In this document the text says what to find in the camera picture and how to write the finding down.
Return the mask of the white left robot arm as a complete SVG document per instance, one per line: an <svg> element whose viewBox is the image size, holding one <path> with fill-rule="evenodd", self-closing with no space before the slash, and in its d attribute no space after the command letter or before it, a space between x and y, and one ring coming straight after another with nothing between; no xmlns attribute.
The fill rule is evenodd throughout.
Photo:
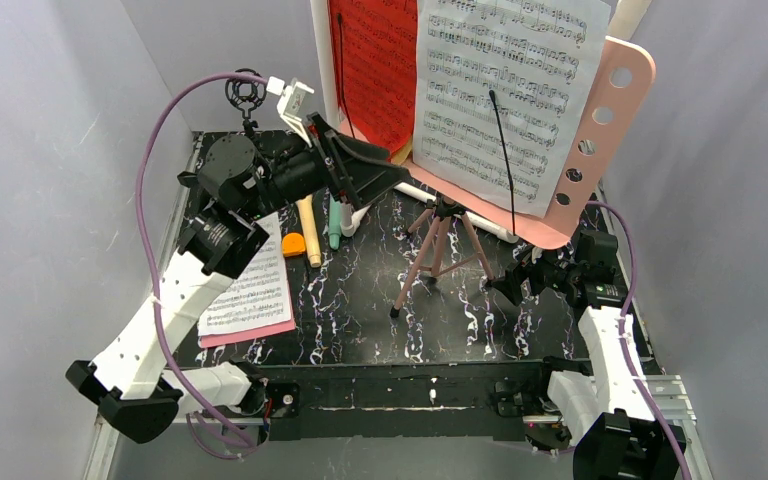
<svg viewBox="0 0 768 480"><path fill-rule="evenodd" d="M208 195L207 207L184 228L166 269L151 270L151 293L126 327L94 358L73 362L66 379L138 444L179 417L220 418L225 407L263 420L290 414L280 402L290 385L271 386L250 362L184 370L175 351L267 244L264 218L320 190L366 207L408 178L386 149L339 132L319 114L300 132L219 139L199 170L178 177L182 186Z"/></svg>

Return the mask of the pink sheet music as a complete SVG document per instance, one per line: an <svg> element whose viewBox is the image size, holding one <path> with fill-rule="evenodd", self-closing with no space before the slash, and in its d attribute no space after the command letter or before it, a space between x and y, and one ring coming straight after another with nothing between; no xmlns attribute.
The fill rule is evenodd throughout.
<svg viewBox="0 0 768 480"><path fill-rule="evenodd" d="M224 345L246 342L258 338L269 337L294 330L295 328L295 320L290 319L285 322L258 327L237 333L202 336L198 340L198 345L200 348L215 348Z"/></svg>

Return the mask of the white sheet music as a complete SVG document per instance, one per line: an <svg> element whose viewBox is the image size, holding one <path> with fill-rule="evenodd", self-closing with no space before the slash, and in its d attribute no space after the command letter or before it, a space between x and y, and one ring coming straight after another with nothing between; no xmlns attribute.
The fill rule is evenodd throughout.
<svg viewBox="0 0 768 480"><path fill-rule="evenodd" d="M599 68L603 1L422 1L413 160L506 210L543 216Z"/></svg>
<svg viewBox="0 0 768 480"><path fill-rule="evenodd" d="M293 319L281 219L273 213L257 221L269 238L248 266L202 315L201 337L242 333Z"/></svg>

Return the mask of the pink music stand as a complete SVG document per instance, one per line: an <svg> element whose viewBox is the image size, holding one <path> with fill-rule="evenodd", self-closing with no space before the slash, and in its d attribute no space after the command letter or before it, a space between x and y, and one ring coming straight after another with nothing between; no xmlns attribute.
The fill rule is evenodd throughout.
<svg viewBox="0 0 768 480"><path fill-rule="evenodd" d="M578 219L610 165L656 78L656 63L643 47L608 36L598 71L561 178L543 217L515 214L433 175L408 157L409 178L468 211L544 250L567 244Z"/></svg>

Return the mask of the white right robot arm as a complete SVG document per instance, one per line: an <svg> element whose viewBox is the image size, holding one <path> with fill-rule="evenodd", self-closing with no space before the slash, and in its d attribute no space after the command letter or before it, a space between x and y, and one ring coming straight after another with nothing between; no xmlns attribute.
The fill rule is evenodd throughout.
<svg viewBox="0 0 768 480"><path fill-rule="evenodd" d="M576 479L690 478L681 427L657 406L633 336L631 297L621 282L618 240L580 230L570 253L528 246L492 286L512 303L551 289L580 317L589 366L547 360L546 396L569 432Z"/></svg>

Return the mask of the red folder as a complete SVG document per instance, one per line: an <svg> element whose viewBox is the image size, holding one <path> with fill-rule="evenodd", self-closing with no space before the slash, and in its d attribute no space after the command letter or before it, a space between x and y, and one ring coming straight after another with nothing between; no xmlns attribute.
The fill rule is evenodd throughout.
<svg viewBox="0 0 768 480"><path fill-rule="evenodd" d="M329 1L338 106L366 141L394 153L413 134L415 1Z"/></svg>

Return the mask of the black tripod shock mount stand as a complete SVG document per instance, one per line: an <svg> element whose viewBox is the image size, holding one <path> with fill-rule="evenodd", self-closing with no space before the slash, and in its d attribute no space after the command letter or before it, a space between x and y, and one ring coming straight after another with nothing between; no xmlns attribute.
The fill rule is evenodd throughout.
<svg viewBox="0 0 768 480"><path fill-rule="evenodd" d="M253 137L258 122L252 119L252 114L263 105L267 91L263 83L247 79L228 79L224 87L227 101L241 113L243 133Z"/></svg>

